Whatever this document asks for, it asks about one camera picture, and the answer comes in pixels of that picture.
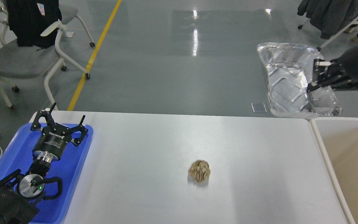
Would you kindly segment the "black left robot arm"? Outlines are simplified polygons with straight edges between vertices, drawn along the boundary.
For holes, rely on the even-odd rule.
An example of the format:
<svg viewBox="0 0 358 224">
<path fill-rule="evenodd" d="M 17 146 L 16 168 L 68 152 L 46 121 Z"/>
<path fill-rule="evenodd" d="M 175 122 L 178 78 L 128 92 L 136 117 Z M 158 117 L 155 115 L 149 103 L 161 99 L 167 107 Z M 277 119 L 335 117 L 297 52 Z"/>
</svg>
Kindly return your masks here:
<svg viewBox="0 0 358 224">
<path fill-rule="evenodd" d="M 49 110 L 17 132 L 0 164 L 0 224 L 57 223 L 68 203 L 89 149 L 92 129 L 60 124 Z"/>
</svg>

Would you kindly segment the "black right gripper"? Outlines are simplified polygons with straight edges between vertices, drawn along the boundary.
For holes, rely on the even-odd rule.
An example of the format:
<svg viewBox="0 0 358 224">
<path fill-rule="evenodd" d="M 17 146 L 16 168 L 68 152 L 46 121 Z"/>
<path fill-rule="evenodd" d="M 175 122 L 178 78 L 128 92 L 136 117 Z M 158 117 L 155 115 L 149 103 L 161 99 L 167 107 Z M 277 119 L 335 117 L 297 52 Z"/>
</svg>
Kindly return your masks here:
<svg viewBox="0 0 358 224">
<path fill-rule="evenodd" d="M 335 91 L 358 91 L 358 45 L 331 61 L 314 59 L 312 81 L 307 92 L 326 86 Z"/>
</svg>

